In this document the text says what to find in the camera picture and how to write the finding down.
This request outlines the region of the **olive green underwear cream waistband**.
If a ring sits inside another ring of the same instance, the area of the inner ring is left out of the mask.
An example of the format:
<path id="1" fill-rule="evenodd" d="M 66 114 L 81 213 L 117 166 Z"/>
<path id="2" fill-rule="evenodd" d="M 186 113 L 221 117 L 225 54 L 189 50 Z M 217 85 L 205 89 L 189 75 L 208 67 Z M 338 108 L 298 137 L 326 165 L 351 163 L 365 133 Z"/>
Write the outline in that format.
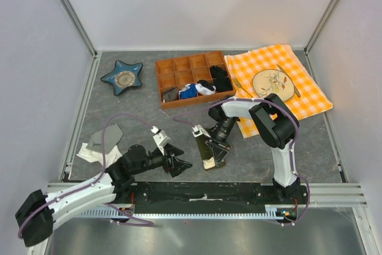
<path id="1" fill-rule="evenodd" d="M 224 160 L 224 165 L 215 166 L 214 159 L 212 157 L 212 152 L 211 152 L 210 148 L 205 143 L 206 140 L 212 139 L 212 138 L 200 136 L 200 137 L 197 137 L 195 139 L 196 139 L 196 143 L 198 145 L 198 149 L 199 149 L 199 153 L 200 153 L 200 156 L 202 159 L 204 170 L 211 170 L 214 168 L 221 168 L 221 167 L 225 166 L 225 160 Z"/>

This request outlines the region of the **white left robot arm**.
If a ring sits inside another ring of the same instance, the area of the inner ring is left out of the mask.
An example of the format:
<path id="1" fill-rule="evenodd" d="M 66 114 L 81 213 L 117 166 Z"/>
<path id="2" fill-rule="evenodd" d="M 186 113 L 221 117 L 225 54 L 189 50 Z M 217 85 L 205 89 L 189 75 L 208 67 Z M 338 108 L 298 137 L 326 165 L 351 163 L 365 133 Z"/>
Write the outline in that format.
<path id="1" fill-rule="evenodd" d="M 44 194 L 40 189 L 25 199 L 15 214 L 18 237 L 26 247 L 46 240 L 53 230 L 80 213 L 114 200 L 130 199 L 134 176 L 156 168 L 176 177 L 192 164 L 179 159 L 184 151 L 167 144 L 163 149 L 148 152 L 142 145 L 132 145 L 103 173 L 59 192 Z"/>

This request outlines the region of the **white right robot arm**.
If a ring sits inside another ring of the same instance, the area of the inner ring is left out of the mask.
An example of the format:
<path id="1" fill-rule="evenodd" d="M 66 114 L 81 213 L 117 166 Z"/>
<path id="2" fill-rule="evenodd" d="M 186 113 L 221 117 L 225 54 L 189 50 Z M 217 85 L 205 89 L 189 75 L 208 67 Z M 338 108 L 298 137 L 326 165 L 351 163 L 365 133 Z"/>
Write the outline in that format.
<path id="1" fill-rule="evenodd" d="M 202 132 L 199 150 L 204 169 L 221 167 L 230 150 L 227 138 L 241 118 L 251 120 L 261 139 L 271 148 L 274 175 L 273 196 L 277 202 L 288 203 L 295 196 L 300 179 L 295 169 L 294 145 L 299 123 L 276 94 L 265 98 L 225 97 L 208 110 L 217 123 Z"/>

